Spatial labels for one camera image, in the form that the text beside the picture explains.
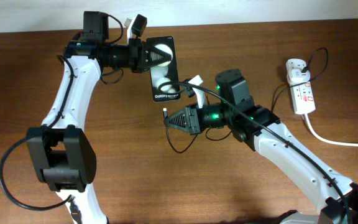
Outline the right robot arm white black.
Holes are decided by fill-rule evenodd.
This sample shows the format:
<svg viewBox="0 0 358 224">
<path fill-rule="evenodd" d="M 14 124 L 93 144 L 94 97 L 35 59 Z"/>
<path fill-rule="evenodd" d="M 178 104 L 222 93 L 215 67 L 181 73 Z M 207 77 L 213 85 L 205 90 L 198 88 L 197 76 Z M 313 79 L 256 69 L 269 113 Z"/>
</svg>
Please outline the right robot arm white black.
<svg viewBox="0 0 358 224">
<path fill-rule="evenodd" d="M 340 174 L 302 145 L 280 118 L 255 105 L 247 81 L 238 69 L 216 75 L 217 92 L 203 88 L 199 76 L 181 86 L 197 102 L 164 116 L 166 128 L 196 136 L 208 128 L 227 126 L 233 136 L 275 164 L 312 202 L 315 215 L 290 210 L 278 223 L 358 223 L 358 184 Z"/>
</svg>

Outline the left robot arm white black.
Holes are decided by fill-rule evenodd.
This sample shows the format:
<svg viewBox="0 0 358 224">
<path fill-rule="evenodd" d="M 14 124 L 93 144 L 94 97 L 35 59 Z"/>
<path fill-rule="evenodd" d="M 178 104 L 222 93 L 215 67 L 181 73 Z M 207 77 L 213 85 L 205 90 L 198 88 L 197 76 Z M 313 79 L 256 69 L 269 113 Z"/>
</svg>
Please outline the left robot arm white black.
<svg viewBox="0 0 358 224">
<path fill-rule="evenodd" d="M 27 147 L 39 182 L 63 200 L 74 223 L 108 223 L 93 181 L 96 154 L 84 134 L 85 119 L 96 83 L 114 72 L 129 68 L 142 73 L 175 59 L 173 46 L 163 37 L 140 39 L 147 19 L 137 15 L 128 27 L 125 45 L 109 40 L 110 15 L 100 11 L 83 14 L 83 30 L 64 48 L 63 79 L 55 101 L 39 128 L 27 131 Z"/>
</svg>

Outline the black smartphone white circles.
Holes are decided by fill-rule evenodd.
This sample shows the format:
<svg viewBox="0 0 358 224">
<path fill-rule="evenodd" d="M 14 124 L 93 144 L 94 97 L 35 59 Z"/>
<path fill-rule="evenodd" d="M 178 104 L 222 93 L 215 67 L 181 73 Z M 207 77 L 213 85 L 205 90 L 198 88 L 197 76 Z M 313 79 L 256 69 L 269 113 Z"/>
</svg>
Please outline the black smartphone white circles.
<svg viewBox="0 0 358 224">
<path fill-rule="evenodd" d="M 171 61 L 164 62 L 150 69 L 150 79 L 152 84 L 152 98 L 156 103 L 164 101 L 174 101 L 180 99 L 180 94 L 167 95 L 167 93 L 175 93 L 179 91 L 179 87 L 166 85 L 161 88 L 163 93 L 158 91 L 158 87 L 171 81 L 178 81 L 177 60 L 175 53 L 175 43 L 172 36 L 152 37 L 146 40 L 148 44 L 162 50 L 172 56 Z"/>
</svg>

